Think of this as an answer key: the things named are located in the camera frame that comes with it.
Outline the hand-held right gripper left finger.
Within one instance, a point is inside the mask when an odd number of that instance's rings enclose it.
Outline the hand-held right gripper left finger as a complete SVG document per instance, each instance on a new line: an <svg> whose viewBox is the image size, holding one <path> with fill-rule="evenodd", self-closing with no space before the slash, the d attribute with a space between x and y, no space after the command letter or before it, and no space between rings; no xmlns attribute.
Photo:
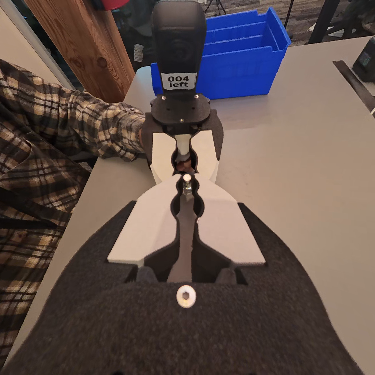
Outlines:
<svg viewBox="0 0 375 375"><path fill-rule="evenodd" d="M178 213L182 175L175 174L141 195L107 260L147 267L173 267L179 258Z"/></svg>

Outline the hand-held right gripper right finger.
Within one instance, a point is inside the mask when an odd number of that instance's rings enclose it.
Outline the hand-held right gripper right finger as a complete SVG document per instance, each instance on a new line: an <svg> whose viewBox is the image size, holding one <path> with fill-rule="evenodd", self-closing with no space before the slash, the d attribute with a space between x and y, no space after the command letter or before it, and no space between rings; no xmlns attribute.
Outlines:
<svg viewBox="0 0 375 375"><path fill-rule="evenodd" d="M235 266L265 265L237 200L201 174L191 185L199 244Z"/></svg>

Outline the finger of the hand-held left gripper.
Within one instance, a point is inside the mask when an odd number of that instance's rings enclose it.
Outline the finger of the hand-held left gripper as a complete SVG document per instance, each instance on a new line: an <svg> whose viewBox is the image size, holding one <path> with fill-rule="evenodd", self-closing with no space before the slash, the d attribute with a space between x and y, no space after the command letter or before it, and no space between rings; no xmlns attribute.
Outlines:
<svg viewBox="0 0 375 375"><path fill-rule="evenodd" d="M196 156L195 170L204 178L216 183L218 159L212 130L201 130L190 139L190 147Z"/></svg>
<svg viewBox="0 0 375 375"><path fill-rule="evenodd" d="M174 154L177 150L176 139L166 133L153 133L152 161L150 169L158 185L175 174Z"/></svg>

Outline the person's left forearm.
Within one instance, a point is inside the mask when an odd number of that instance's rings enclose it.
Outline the person's left forearm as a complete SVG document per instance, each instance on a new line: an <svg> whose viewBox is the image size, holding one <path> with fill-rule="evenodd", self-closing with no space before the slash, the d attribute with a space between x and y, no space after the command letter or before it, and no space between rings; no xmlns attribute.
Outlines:
<svg viewBox="0 0 375 375"><path fill-rule="evenodd" d="M88 151L101 158L133 161L144 152L145 114L124 102L109 104L86 92L59 89L53 95L55 139L66 155Z"/></svg>

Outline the person's left hand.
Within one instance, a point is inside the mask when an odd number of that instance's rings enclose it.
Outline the person's left hand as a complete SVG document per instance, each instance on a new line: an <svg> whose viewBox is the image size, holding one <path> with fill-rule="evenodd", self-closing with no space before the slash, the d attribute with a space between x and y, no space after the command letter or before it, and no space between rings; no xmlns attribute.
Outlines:
<svg viewBox="0 0 375 375"><path fill-rule="evenodd" d="M194 173L194 168L191 164L191 158L189 157L185 161L180 161L176 164L176 170L183 173Z"/></svg>

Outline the black tripod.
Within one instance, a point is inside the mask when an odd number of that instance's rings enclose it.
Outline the black tripod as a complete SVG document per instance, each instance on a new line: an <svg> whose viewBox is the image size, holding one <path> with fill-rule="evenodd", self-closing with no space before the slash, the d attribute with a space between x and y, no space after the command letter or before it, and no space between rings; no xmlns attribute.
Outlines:
<svg viewBox="0 0 375 375"><path fill-rule="evenodd" d="M204 13L209 16L227 15L221 0L205 0Z"/></svg>

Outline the blue plastic bin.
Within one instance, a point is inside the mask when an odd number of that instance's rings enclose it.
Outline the blue plastic bin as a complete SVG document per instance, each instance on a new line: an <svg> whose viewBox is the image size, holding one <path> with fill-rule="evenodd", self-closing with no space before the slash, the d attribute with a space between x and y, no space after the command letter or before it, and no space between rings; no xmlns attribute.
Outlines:
<svg viewBox="0 0 375 375"><path fill-rule="evenodd" d="M291 40L272 7L206 18L196 90L211 100L267 95Z"/></svg>

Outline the red round object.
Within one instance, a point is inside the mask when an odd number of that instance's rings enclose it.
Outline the red round object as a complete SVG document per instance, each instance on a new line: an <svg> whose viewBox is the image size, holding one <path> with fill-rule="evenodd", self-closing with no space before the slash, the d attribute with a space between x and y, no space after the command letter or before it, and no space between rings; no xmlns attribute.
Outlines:
<svg viewBox="0 0 375 375"><path fill-rule="evenodd" d="M112 11L119 9L126 5L129 0L101 0L102 8L105 11Z"/></svg>

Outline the thick wooden post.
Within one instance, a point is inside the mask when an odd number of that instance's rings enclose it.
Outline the thick wooden post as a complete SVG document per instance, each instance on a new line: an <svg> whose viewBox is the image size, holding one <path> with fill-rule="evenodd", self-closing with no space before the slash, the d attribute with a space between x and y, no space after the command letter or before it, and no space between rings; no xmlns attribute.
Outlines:
<svg viewBox="0 0 375 375"><path fill-rule="evenodd" d="M125 99L135 72L110 11L82 0L25 2L90 94L108 103Z"/></svg>

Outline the black metal frame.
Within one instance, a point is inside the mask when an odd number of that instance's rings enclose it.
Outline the black metal frame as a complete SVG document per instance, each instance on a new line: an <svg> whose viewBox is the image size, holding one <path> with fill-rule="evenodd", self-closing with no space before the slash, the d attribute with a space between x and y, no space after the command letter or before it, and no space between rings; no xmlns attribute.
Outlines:
<svg viewBox="0 0 375 375"><path fill-rule="evenodd" d="M343 30L341 39L365 36L367 31L360 15L360 1L349 1L346 9L337 18L334 17L340 1L326 0L317 18L312 35L306 44L321 43L325 37Z"/></svg>

